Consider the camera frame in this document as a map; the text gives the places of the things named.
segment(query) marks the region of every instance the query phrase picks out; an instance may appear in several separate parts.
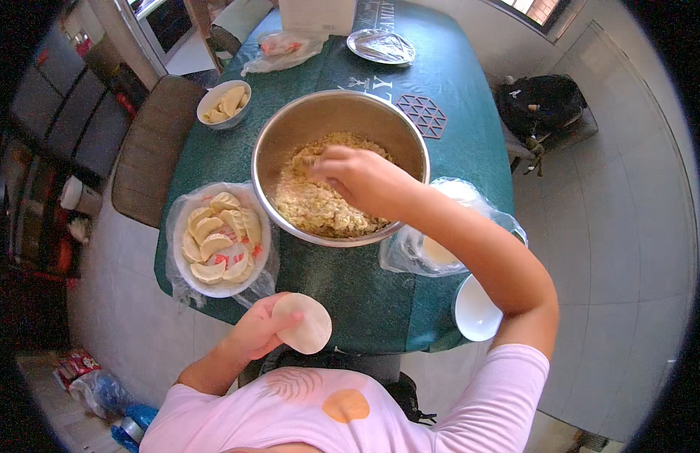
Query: bowl of dumplings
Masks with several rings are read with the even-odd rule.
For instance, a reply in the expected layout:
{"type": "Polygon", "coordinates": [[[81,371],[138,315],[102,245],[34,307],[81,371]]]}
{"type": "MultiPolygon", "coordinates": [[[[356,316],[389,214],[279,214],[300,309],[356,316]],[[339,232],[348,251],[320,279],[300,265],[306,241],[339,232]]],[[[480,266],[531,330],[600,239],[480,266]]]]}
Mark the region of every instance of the bowl of dumplings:
{"type": "Polygon", "coordinates": [[[233,128],[246,115],[251,97],[252,88],[244,80],[220,83],[201,98],[196,117],[218,131],[233,128]]]}
{"type": "Polygon", "coordinates": [[[173,229],[182,278],[209,297],[239,294],[266,264],[272,232],[251,186],[218,183],[192,197],[173,229]]]}

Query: window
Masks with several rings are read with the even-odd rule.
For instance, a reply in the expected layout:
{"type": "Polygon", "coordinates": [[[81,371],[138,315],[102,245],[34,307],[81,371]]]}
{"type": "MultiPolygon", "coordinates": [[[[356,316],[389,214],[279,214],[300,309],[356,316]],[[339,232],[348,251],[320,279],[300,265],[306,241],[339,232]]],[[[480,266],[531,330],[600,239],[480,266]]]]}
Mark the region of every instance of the window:
{"type": "Polygon", "coordinates": [[[547,33],[571,0],[494,0],[505,10],[547,33]]]}

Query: stainless steel bowl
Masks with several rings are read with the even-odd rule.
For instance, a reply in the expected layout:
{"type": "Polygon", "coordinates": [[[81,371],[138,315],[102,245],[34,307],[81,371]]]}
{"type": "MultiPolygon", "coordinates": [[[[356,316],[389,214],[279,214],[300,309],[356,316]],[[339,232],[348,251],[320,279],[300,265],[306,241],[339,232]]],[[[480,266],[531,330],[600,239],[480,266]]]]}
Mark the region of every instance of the stainless steel bowl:
{"type": "Polygon", "coordinates": [[[360,91],[318,91],[283,106],[260,131],[252,152],[252,183],[259,202],[283,230],[322,246],[358,247],[392,236],[402,226],[400,222],[358,238],[326,238],[295,228],[275,209],[277,182],[292,151],[330,132],[366,136],[385,148],[400,168],[428,184],[430,161],[423,138],[397,107],[360,91]]]}

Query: black backpack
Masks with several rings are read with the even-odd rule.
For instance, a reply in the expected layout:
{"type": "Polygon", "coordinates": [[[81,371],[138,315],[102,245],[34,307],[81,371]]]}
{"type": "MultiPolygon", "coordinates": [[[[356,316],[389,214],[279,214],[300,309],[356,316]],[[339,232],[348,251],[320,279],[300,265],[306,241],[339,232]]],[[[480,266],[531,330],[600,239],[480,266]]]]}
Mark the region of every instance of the black backpack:
{"type": "Polygon", "coordinates": [[[495,97],[502,121],[521,141],[560,130],[587,107],[568,75],[524,77],[499,86],[495,97]]]}

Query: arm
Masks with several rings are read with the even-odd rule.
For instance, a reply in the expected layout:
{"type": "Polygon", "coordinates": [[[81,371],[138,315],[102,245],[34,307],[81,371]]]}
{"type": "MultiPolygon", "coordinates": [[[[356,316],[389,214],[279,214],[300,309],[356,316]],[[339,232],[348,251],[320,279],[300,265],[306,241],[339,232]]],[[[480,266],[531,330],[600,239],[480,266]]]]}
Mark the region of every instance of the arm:
{"type": "Polygon", "coordinates": [[[544,266],[513,235],[371,151],[330,146],[310,176],[366,213],[409,224],[460,259],[504,313],[491,348],[526,344],[551,358],[559,322],[556,290],[544,266]]]}
{"type": "Polygon", "coordinates": [[[189,386],[203,394],[226,394],[250,360],[264,357],[282,344],[277,332],[292,327],[302,319],[301,313],[272,318],[274,304],[285,294],[275,294],[254,303],[231,332],[206,356],[181,372],[176,384],[189,386]]]}

